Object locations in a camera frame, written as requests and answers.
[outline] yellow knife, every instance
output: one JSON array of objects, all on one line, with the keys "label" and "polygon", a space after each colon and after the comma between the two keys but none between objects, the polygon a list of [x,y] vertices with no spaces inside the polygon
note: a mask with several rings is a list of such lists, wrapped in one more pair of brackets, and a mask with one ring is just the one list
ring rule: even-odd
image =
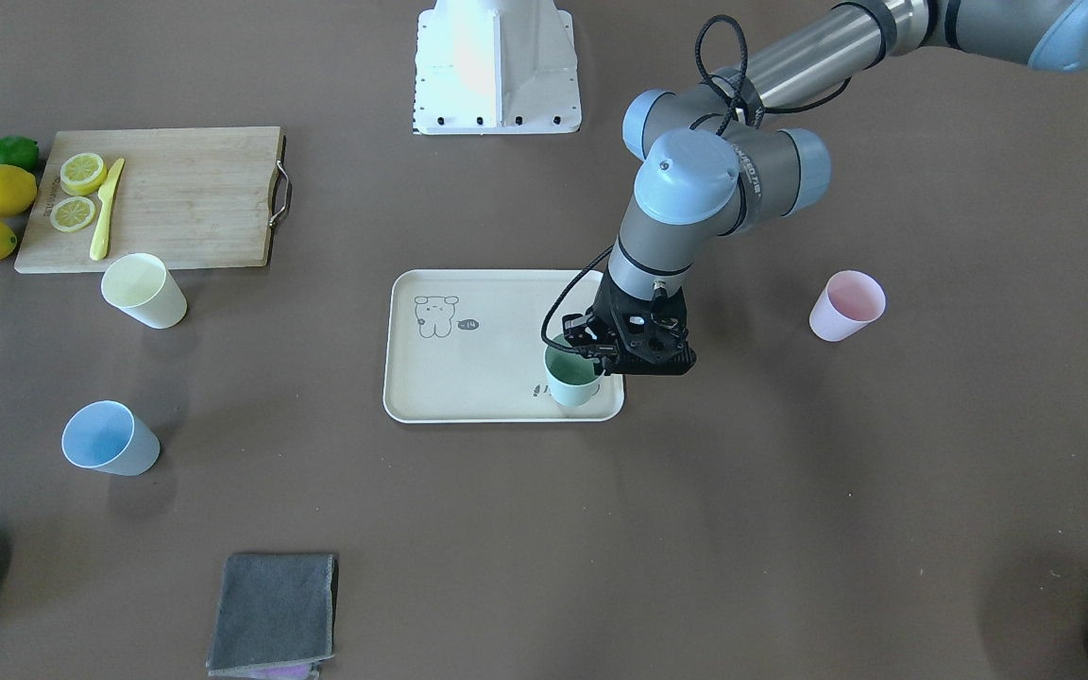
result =
[{"label": "yellow knife", "polygon": [[125,159],[116,159],[108,171],[108,180],[99,186],[99,221],[95,224],[95,235],[90,237],[90,259],[102,260],[108,255],[108,232],[111,228],[111,206],[116,197],[120,171],[125,168]]}]

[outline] lemon slice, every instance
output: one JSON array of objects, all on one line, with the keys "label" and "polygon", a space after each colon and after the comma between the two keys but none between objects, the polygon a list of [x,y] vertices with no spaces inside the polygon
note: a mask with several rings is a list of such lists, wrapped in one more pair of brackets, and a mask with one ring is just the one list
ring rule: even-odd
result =
[{"label": "lemon slice", "polygon": [[66,198],[48,212],[48,224],[53,225],[57,232],[77,232],[94,219],[95,203],[86,197]]},{"label": "lemon slice", "polygon": [[75,153],[61,164],[61,190],[71,197],[86,197],[99,189],[106,176],[108,168],[99,153]]}]

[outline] cloth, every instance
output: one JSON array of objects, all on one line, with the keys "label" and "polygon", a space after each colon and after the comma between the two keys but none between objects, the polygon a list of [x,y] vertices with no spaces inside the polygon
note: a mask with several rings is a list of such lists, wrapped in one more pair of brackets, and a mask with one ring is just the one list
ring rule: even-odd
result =
[{"label": "cloth", "polygon": [[225,560],[209,677],[305,680],[333,657],[333,555]]}]

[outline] wooden cutting board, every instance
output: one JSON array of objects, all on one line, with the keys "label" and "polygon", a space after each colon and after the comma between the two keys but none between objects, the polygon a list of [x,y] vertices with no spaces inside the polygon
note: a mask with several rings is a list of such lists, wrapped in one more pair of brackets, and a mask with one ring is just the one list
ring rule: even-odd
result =
[{"label": "wooden cutting board", "polygon": [[[57,133],[18,244],[21,274],[104,271],[128,254],[157,255],[169,269],[263,267],[271,248],[280,127],[102,129]],[[49,224],[61,164],[94,151],[125,159],[111,212],[108,257],[89,257],[95,223],[74,233]],[[99,197],[90,194],[99,210]]]}]

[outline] tray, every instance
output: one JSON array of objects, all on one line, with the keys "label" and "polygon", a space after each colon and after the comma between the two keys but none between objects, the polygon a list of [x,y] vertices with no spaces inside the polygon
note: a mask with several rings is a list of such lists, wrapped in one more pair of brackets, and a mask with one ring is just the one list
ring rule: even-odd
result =
[{"label": "tray", "polygon": [[[400,422],[598,422],[623,405],[623,376],[605,375],[585,405],[547,393],[540,329],[577,271],[411,270],[393,283],[384,410]],[[591,306],[592,271],[553,317]]]}]

